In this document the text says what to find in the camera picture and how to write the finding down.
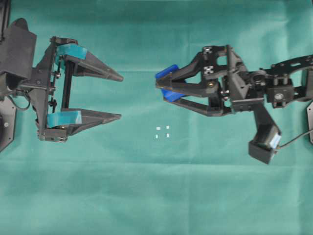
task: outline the black wire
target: black wire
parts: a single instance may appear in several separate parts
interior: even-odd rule
[[[12,104],[15,106],[15,108],[16,108],[17,110],[25,111],[25,110],[27,110],[27,109],[29,108],[29,106],[30,106],[30,99],[29,99],[29,97],[28,97],[28,94],[26,94],[26,92],[24,92],[24,97],[25,97],[25,99],[28,101],[28,105],[27,105],[25,108],[19,107],[19,106],[14,102],[14,100],[13,100],[13,98],[12,98],[11,96],[8,95],[7,97],[8,97],[8,99],[12,102]]]
[[[296,141],[296,140],[299,139],[300,137],[305,136],[305,135],[309,134],[309,133],[312,132],[312,131],[313,131],[313,129],[311,129],[311,130],[309,130],[309,131],[307,131],[307,132],[305,132],[305,133],[302,133],[301,135],[298,135],[297,137],[293,138],[291,141],[288,141],[287,143],[285,143],[285,144],[283,144],[283,145],[281,145],[281,146],[278,146],[277,149],[281,149],[281,148],[283,148],[283,147],[286,147],[287,145],[289,145],[289,144],[291,144],[292,142]]]

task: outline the robotic arm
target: robotic arm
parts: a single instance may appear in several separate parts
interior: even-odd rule
[[[119,114],[69,107],[72,76],[123,81],[123,77],[69,38],[52,37],[36,67],[32,67],[36,35],[25,19],[17,19],[3,32],[0,44],[0,151],[14,138],[16,110],[30,104],[37,114],[38,138],[65,142],[68,136],[121,118]],[[60,112],[55,112],[56,80],[65,71]],[[11,96],[24,96],[29,105],[18,107]]]
[[[226,65],[217,63],[221,56],[226,56]],[[296,71],[303,71],[299,87],[294,87],[290,79]],[[198,72],[198,84],[186,82]],[[253,111],[257,133],[249,142],[249,154],[268,164],[279,147],[281,131],[264,107],[264,97],[273,108],[284,108],[295,100],[312,100],[313,55],[283,61],[266,70],[248,71],[229,45],[204,47],[189,65],[181,69],[173,65],[156,74],[156,87],[162,89],[165,101],[209,117]],[[208,104],[186,100],[186,96],[207,98]],[[224,103],[228,99],[230,107]]]

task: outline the metal rod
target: metal rod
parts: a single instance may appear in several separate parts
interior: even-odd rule
[[[64,87],[63,87],[63,97],[62,97],[62,109],[67,109],[69,105],[70,97],[70,87],[72,85],[72,75],[74,71],[75,64],[71,61],[66,61],[65,63],[65,77],[64,77]]]

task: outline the green cloth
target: green cloth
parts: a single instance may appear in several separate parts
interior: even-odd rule
[[[230,44],[250,71],[312,54],[312,11],[311,0],[12,0],[10,21],[38,36],[34,65],[50,37],[69,37],[125,80],[73,78],[70,107],[123,117],[66,143],[39,141],[35,112],[18,112],[0,154],[0,234],[313,234],[307,137],[265,165],[248,155],[253,113],[201,116],[164,102],[154,79],[208,45]],[[63,76],[56,85],[60,104]],[[307,130],[307,105],[267,104],[281,143]]]

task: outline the bolt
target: bolt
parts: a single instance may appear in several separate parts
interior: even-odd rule
[[[277,99],[277,100],[281,100],[281,99],[284,98],[284,95],[281,94],[281,93],[277,93],[277,94],[274,96],[274,98]]]
[[[60,72],[54,72],[54,75],[56,78],[60,78],[61,77],[61,73]]]

